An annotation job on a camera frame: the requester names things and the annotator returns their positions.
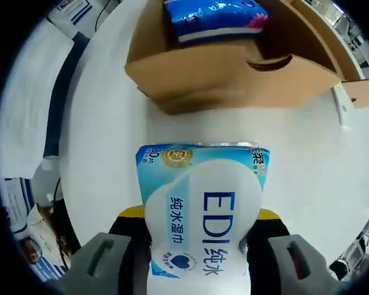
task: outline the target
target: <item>blue and white package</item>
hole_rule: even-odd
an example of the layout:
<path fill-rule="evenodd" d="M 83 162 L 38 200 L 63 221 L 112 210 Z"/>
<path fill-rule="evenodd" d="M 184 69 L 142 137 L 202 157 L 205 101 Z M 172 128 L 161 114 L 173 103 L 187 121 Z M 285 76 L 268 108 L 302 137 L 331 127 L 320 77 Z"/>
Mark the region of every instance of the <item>blue and white package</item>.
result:
<path fill-rule="evenodd" d="M 180 43 L 258 34 L 269 19 L 253 0 L 166 0 L 164 4 Z"/>
<path fill-rule="evenodd" d="M 136 158 L 152 239 L 147 293 L 250 294 L 244 237 L 261 208 L 269 151 L 154 144 Z"/>

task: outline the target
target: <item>gold badge logo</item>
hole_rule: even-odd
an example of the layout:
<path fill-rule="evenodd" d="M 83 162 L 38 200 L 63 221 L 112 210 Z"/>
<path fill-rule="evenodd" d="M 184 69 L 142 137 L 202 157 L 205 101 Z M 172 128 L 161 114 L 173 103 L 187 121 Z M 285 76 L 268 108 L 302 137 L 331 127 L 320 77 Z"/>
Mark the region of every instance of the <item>gold badge logo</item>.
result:
<path fill-rule="evenodd" d="M 192 151 L 190 149 L 168 149 L 162 158 L 168 166 L 184 167 L 190 164 Z"/>

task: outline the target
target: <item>blue tissue package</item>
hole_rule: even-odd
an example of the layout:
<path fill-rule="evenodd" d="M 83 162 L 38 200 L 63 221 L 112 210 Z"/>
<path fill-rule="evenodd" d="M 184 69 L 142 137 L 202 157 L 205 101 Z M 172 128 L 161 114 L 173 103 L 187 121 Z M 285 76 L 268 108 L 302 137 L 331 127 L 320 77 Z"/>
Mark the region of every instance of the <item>blue tissue package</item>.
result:
<path fill-rule="evenodd" d="M 270 18 L 253 0 L 166 0 L 164 4 L 181 44 L 252 36 Z"/>

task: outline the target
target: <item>blue heart logo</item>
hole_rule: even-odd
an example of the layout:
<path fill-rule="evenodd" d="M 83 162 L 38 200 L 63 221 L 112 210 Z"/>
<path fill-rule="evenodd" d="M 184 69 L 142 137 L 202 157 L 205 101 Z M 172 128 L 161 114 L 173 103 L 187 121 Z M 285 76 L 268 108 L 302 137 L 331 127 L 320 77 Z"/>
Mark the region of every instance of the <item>blue heart logo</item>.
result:
<path fill-rule="evenodd" d="M 190 267 L 189 261 L 190 259 L 183 255 L 178 255 L 171 259 L 172 264 L 180 269 L 188 269 Z"/>

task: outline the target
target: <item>tissue package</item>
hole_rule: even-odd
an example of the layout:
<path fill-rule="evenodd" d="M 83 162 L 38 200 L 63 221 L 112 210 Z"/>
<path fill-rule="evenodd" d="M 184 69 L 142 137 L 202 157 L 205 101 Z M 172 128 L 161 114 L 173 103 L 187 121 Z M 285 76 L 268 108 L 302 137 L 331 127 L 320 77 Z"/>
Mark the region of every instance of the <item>tissue package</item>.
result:
<path fill-rule="evenodd" d="M 269 18 L 253 0 L 167 0 L 164 4 L 182 44 L 258 34 Z"/>
<path fill-rule="evenodd" d="M 138 181 L 152 240 L 148 294 L 171 287 L 176 295 L 250 294 L 244 237 L 260 211 L 268 164 L 269 151 L 258 147 L 140 148 Z"/>

